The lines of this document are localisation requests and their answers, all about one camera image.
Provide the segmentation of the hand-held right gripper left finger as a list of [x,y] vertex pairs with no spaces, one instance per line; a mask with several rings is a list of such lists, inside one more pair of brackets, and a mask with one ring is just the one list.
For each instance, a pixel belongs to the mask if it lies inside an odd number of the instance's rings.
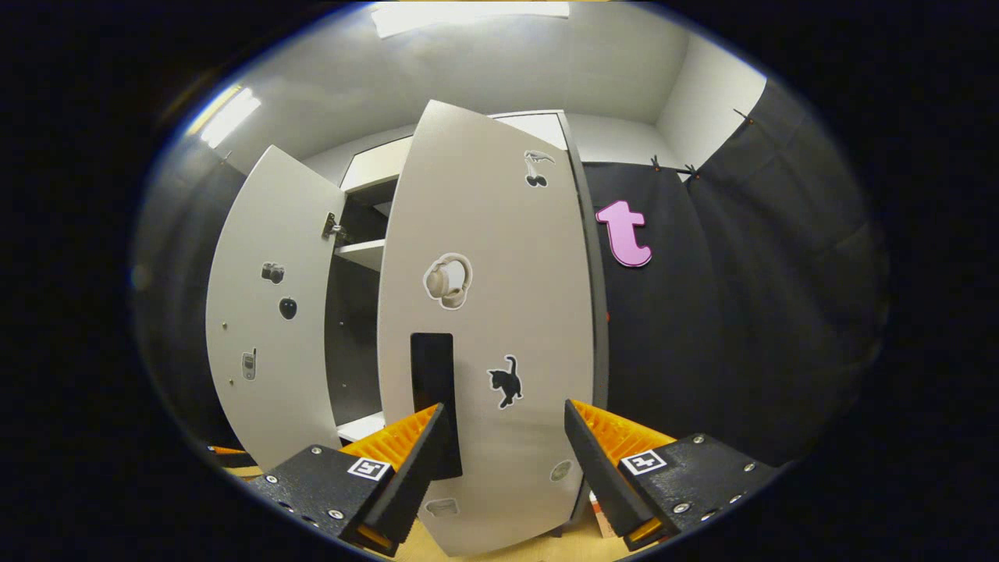
[[325,539],[393,557],[449,443],[450,414],[438,403],[349,446],[307,446],[247,487]]

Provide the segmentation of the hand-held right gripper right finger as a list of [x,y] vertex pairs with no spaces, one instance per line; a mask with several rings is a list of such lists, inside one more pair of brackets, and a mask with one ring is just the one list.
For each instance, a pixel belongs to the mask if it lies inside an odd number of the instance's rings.
[[674,438],[578,400],[565,400],[565,436],[631,552],[699,532],[784,473],[709,434]]

